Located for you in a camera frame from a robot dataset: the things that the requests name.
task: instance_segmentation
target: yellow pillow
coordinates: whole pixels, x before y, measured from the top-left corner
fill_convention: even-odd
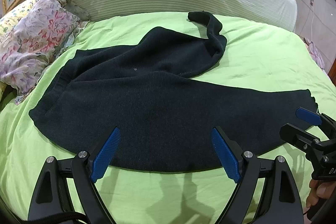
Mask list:
[[[35,0],[26,0],[0,19],[0,36],[8,33],[33,8]]]
[[[7,86],[7,84],[5,84],[3,82],[0,82],[0,101],[1,101],[2,94],[5,91],[6,86]]]

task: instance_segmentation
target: pink fabric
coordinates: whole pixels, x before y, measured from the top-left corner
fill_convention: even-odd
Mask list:
[[[308,51],[309,51],[309,54],[310,54],[311,58],[317,63],[317,65],[321,69],[324,69],[325,65],[324,65],[324,61],[323,61],[322,55],[321,55],[319,49],[313,43],[313,41],[309,43],[309,45],[308,45]]]
[[[0,81],[16,88],[24,98],[78,21],[57,0],[37,0],[28,15],[0,37]]]

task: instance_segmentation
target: finger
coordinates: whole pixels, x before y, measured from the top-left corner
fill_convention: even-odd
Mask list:
[[[320,198],[328,199],[330,198],[332,192],[334,191],[335,186],[336,186],[335,181],[324,182],[317,188],[316,194]]]
[[[311,224],[311,221],[308,219],[307,215],[304,215],[304,224]]]
[[[307,208],[307,207],[302,208],[302,211],[303,211],[304,214],[305,214],[308,210],[309,210],[309,208]]]
[[[309,188],[312,189],[312,188],[317,188],[319,184],[319,181],[318,180],[313,180],[311,179],[310,182],[309,182]]]
[[[310,190],[310,193],[307,197],[306,207],[310,208],[311,206],[316,205],[318,201],[319,201],[319,197],[316,194],[316,189],[313,188],[313,189]]]

